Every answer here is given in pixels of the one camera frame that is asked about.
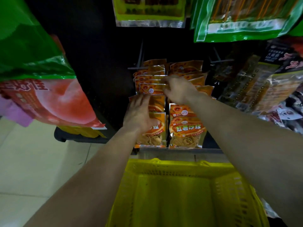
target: hand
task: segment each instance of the hand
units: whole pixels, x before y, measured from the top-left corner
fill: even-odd
[[[137,95],[125,114],[123,127],[133,130],[141,135],[160,124],[158,119],[149,118],[150,95]]]
[[[187,104],[189,96],[197,93],[195,86],[177,75],[167,76],[163,79],[168,82],[170,90],[164,89],[164,94],[173,102],[177,104]]]

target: person's left hand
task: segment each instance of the person's left hand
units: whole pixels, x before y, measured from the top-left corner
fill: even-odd
[[[141,135],[153,126],[160,124],[158,119],[149,118],[149,99],[150,95],[137,95],[134,97],[125,114],[123,127]]]

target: person's right arm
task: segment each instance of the person's right arm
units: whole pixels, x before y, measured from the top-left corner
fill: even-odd
[[[290,227],[303,223],[303,137],[211,99],[184,78],[165,94],[188,105],[229,161]]]

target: person's left arm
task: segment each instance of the person's left arm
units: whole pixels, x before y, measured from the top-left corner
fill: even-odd
[[[129,155],[139,135],[159,124],[150,119],[149,96],[130,104],[123,127],[68,180],[25,224],[36,226],[105,226]]]

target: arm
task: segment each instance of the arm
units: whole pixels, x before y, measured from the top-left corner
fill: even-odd
[[[302,225],[303,137],[213,100],[184,78],[165,94],[197,114],[229,161],[289,226]]]
[[[129,155],[138,136],[158,123],[150,119],[149,96],[134,99],[123,127],[25,224],[105,226]]]

